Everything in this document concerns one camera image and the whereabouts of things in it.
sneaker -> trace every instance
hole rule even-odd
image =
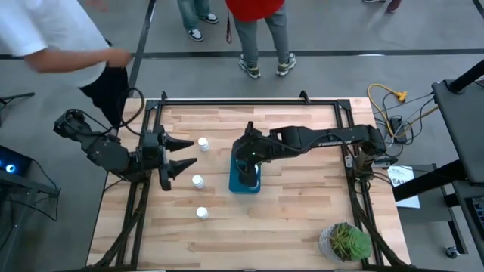
[[[402,3],[402,0],[393,0],[388,4],[388,7],[386,8],[386,12],[393,13],[396,11],[397,8],[399,8],[400,4]]]
[[[261,75],[259,72],[259,68],[256,67],[248,67],[247,62],[244,60],[244,56],[241,55],[239,57],[239,66],[242,68],[242,70],[247,72],[247,75],[249,75],[253,79],[258,79]]]
[[[216,24],[219,22],[219,19],[215,14],[208,14],[202,20],[206,21],[207,23]]]
[[[289,70],[296,66],[296,55],[294,53],[289,54],[289,60],[287,63],[279,63],[278,70],[275,72],[278,76],[285,76]]]
[[[188,31],[188,35],[190,38],[196,42],[202,42],[203,41],[203,35],[198,29],[193,29]]]

gray pants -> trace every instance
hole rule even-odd
[[[178,0],[183,27],[190,31],[198,28],[199,18],[210,14],[209,0]]]
[[[257,21],[243,22],[234,17],[235,27],[242,43],[242,54],[247,66],[256,67],[259,59],[257,49]],[[265,19],[267,26],[271,30],[274,40],[275,50],[278,53],[279,63],[289,61],[289,42],[287,40],[287,18],[286,5]]]

white bottle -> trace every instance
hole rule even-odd
[[[194,186],[198,189],[202,189],[205,186],[205,183],[203,182],[203,178],[199,175],[193,176],[191,179],[191,182],[194,183]]]
[[[206,152],[209,150],[209,141],[206,140],[206,138],[200,138],[198,139],[198,145],[200,146],[200,150],[203,152]]]
[[[197,209],[197,216],[200,219],[207,219],[209,217],[209,211],[205,207]]]

potted plant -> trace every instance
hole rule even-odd
[[[338,261],[359,261],[371,255],[371,239],[348,223],[335,224],[321,232],[319,248],[328,258]]]

concrete floor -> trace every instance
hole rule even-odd
[[[116,46],[136,52],[148,1],[111,0],[106,14],[87,8],[102,33]],[[225,42],[223,0],[212,0],[221,23],[200,28],[205,41],[189,40],[174,1],[158,1],[145,52],[238,51],[239,41]],[[484,48],[484,19],[472,0],[404,0],[395,14],[385,14],[380,3],[359,0],[287,0],[291,48],[295,51],[420,50]],[[259,47],[273,50],[267,27],[259,28]],[[5,54],[0,47],[0,54]],[[482,55],[419,55],[385,57],[300,57],[285,79],[275,76],[276,59],[262,57],[264,74],[253,81],[233,57],[164,58],[143,60],[137,87],[146,97],[294,97],[306,90],[312,97],[365,97],[371,83],[408,91],[408,99],[431,92],[430,85],[453,79],[482,60]],[[0,60],[0,95],[35,91],[6,109],[0,143],[31,156],[62,187],[59,220],[33,213],[18,249],[18,271],[53,271],[85,264],[106,172],[90,163],[79,145],[53,131],[53,123],[69,108],[79,108],[107,123],[89,99],[56,76],[39,76],[22,60]],[[375,91],[381,101],[384,91]],[[387,104],[396,102],[389,99]],[[408,116],[423,104],[393,110]],[[457,158],[439,112],[425,118],[423,133],[400,156],[402,164],[444,165]],[[44,204],[44,209],[52,206]],[[446,223],[403,223],[412,264],[418,267],[482,271],[469,231],[457,210],[469,255],[446,258],[442,249],[453,246]]]

